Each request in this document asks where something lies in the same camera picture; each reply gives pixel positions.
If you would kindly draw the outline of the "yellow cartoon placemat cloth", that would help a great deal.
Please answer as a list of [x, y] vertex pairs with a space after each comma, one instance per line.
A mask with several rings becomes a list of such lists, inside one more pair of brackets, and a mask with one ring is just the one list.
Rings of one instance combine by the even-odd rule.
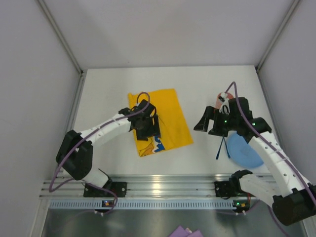
[[150, 102], [156, 107], [161, 137], [139, 141], [134, 133], [136, 149], [140, 157], [188, 146], [193, 143], [183, 115], [176, 90], [160, 89], [149, 92]]

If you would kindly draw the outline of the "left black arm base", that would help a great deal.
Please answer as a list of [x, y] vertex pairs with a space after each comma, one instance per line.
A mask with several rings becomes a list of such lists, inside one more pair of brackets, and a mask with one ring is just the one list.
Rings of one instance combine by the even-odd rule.
[[[110, 190], [119, 198], [124, 198], [126, 195], [126, 192], [127, 192], [127, 183], [126, 182], [112, 181], [108, 186], [104, 187], [104, 189]], [[85, 184], [83, 196], [85, 198], [110, 198], [110, 197], [114, 197], [111, 193], [94, 188], [89, 184]]]

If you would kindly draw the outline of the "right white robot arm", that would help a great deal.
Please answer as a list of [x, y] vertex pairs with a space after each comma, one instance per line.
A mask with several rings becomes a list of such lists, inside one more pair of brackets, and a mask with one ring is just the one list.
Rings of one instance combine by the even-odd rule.
[[220, 137], [235, 131], [260, 156], [278, 186], [275, 189], [251, 171], [239, 170], [229, 178], [233, 192], [254, 195], [271, 207], [285, 226], [314, 216], [316, 187], [295, 168], [268, 123], [253, 117], [244, 97], [221, 100], [220, 108], [205, 108], [194, 130]]

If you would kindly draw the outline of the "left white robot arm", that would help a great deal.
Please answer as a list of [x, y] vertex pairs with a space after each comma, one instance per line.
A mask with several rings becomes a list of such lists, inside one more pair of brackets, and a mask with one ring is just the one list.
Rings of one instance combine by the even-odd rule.
[[109, 120], [90, 129], [67, 132], [56, 162], [74, 180], [107, 189], [112, 180], [105, 172], [93, 167], [93, 149], [133, 130], [138, 141], [148, 142], [150, 138], [160, 137], [157, 109], [145, 99], [131, 109], [119, 110]]

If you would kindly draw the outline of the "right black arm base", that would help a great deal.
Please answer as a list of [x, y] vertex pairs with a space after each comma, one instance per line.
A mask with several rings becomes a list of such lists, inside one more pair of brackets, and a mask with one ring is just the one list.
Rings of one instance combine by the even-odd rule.
[[246, 196], [246, 193], [239, 193], [235, 191], [229, 181], [215, 181], [214, 188], [217, 198], [229, 199]]

